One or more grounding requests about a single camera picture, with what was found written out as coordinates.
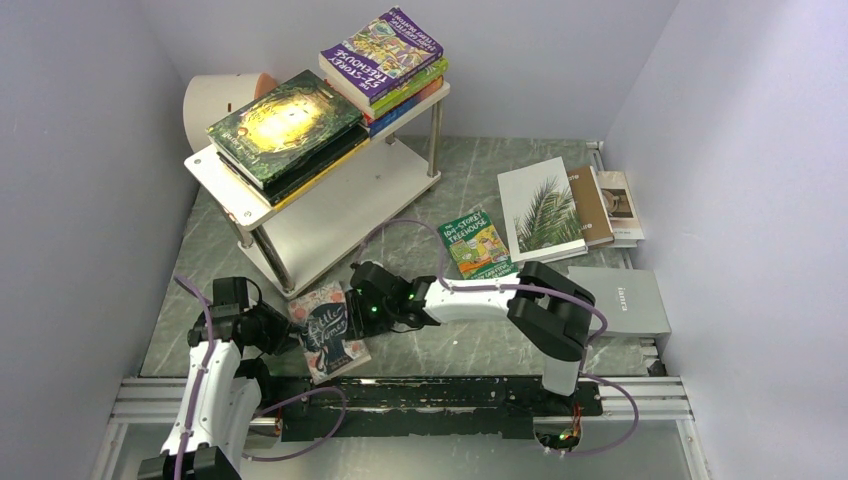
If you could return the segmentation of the floral Little Women book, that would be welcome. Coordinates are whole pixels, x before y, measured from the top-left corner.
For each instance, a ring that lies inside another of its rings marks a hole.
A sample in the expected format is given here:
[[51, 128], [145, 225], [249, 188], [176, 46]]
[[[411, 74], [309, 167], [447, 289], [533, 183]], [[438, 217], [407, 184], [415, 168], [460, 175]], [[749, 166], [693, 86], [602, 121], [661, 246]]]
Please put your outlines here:
[[340, 376], [371, 360], [363, 340], [347, 340], [349, 311], [346, 291], [335, 281], [288, 303], [293, 324], [314, 384]]

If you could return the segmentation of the black Moon and Sixpence book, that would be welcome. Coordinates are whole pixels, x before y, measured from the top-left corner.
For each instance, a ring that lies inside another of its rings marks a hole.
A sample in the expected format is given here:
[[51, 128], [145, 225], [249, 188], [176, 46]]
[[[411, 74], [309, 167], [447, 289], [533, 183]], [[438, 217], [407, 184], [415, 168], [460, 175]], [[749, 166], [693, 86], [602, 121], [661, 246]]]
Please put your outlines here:
[[360, 125], [216, 125], [208, 137], [230, 170], [277, 205], [366, 142]]

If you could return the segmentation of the dark green garden book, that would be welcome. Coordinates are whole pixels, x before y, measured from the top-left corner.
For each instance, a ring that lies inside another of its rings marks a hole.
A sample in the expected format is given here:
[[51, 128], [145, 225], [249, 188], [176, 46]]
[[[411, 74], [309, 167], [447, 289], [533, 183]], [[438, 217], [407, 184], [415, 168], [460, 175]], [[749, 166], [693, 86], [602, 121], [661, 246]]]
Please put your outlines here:
[[361, 114], [356, 106], [330, 88], [319, 76], [304, 70], [209, 128], [216, 125], [235, 127], [251, 124], [281, 124], [289, 128], [317, 123], [347, 126], [358, 123]]

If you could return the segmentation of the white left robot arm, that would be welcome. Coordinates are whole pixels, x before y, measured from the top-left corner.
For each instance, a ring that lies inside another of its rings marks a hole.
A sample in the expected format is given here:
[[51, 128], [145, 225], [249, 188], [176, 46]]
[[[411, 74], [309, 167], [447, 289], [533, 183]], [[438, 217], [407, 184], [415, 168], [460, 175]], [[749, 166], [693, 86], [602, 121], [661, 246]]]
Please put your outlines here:
[[263, 300], [246, 277], [218, 278], [206, 297], [187, 278], [174, 281], [202, 308], [187, 334], [190, 368], [180, 407], [160, 453], [140, 463], [140, 479], [237, 479], [251, 419], [273, 409], [277, 388], [262, 358], [297, 345], [300, 328]]

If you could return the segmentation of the yellow Little Prince book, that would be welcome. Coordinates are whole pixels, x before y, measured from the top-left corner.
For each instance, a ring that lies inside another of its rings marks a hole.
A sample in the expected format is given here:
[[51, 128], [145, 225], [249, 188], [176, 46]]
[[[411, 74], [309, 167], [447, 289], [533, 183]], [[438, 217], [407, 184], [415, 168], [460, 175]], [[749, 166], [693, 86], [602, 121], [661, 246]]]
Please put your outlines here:
[[345, 153], [339, 159], [332, 162], [327, 168], [319, 172], [313, 178], [309, 179], [304, 185], [300, 186], [298, 189], [294, 190], [291, 194], [284, 197], [280, 202], [272, 206], [272, 211], [278, 213], [286, 208], [288, 205], [292, 204], [294, 201], [305, 195], [307, 192], [315, 188], [321, 182], [323, 182], [331, 173], [334, 173], [338, 170], [342, 165], [347, 163], [350, 159], [356, 156], [359, 152], [364, 149], [367, 149], [372, 141], [369, 138], [366, 138], [359, 145], [355, 146], [349, 152]]

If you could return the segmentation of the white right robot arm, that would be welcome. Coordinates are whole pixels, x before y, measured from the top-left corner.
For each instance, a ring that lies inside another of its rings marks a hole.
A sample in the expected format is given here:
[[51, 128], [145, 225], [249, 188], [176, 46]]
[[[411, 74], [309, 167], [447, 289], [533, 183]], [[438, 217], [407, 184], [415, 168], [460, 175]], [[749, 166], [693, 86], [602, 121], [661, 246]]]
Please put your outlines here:
[[465, 320], [510, 322], [543, 355], [539, 398], [553, 414], [576, 403], [590, 325], [603, 317], [592, 293], [538, 261], [489, 280], [406, 280], [367, 261], [354, 265], [345, 300], [349, 340], [398, 324], [416, 330]]

